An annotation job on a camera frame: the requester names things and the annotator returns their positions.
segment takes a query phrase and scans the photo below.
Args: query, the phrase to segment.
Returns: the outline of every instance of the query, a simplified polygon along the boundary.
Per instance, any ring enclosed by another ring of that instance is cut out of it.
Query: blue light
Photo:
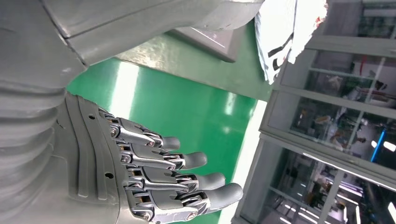
[[[370,160],[371,162],[374,161],[375,156],[377,155],[378,149],[379,149],[379,148],[381,147],[381,145],[382,145],[382,140],[383,140],[383,137],[384,137],[384,135],[385,135],[385,132],[386,132],[386,130],[384,129],[384,130],[382,131],[382,133],[381,133],[380,139],[378,140],[378,143],[377,143],[377,146],[375,147],[374,153],[373,153],[373,155],[371,156],[371,160]]]

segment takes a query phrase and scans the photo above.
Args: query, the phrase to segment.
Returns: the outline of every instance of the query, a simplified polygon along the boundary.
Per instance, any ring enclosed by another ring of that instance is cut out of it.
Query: glass panel
[[[395,204],[395,192],[352,174],[344,174],[327,222],[332,224],[336,221],[343,224],[395,224]]]
[[[276,144],[264,148],[240,216],[254,224],[317,223],[337,170]]]
[[[282,84],[371,105],[396,108],[396,59],[307,50],[310,63],[290,65]],[[298,78],[293,71],[299,68]]]
[[[393,119],[280,92],[269,126],[396,170]]]
[[[324,35],[394,39],[396,4],[389,0],[328,0]]]

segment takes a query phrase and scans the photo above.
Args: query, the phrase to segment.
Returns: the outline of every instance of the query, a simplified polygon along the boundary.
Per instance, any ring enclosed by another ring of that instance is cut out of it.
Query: robotic hand
[[[177,27],[235,29],[264,0],[0,0],[0,224],[188,221],[242,197],[179,141],[67,93],[116,54]]]
[[[177,138],[163,137],[103,109],[99,114],[109,122],[110,135],[120,150],[120,163],[128,176],[124,189],[129,201],[137,202],[131,207],[134,215],[153,223],[189,221],[242,198],[242,188],[225,185],[221,173],[200,176],[176,171],[205,165],[205,154],[171,153],[180,146]]]

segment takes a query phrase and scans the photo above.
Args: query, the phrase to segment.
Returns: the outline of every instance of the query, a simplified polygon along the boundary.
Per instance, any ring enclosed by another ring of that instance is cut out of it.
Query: glossy floor
[[[116,116],[177,136],[183,153],[205,152],[208,164],[193,172],[222,172],[227,182],[256,105],[252,98],[117,59],[92,66],[68,90]],[[217,212],[190,223],[215,224],[219,216]]]

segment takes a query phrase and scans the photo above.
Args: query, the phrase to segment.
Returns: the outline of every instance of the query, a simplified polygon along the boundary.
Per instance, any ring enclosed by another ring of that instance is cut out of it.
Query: green floor
[[[272,87],[265,82],[250,21],[240,42],[238,59],[226,63],[187,42],[162,34],[120,55],[138,65],[164,71],[243,96],[267,101]]]
[[[193,172],[222,172],[227,182],[256,100],[117,59],[92,66],[68,87],[120,117],[177,136],[182,153],[203,151],[208,164]],[[191,224],[216,224],[219,212]]]

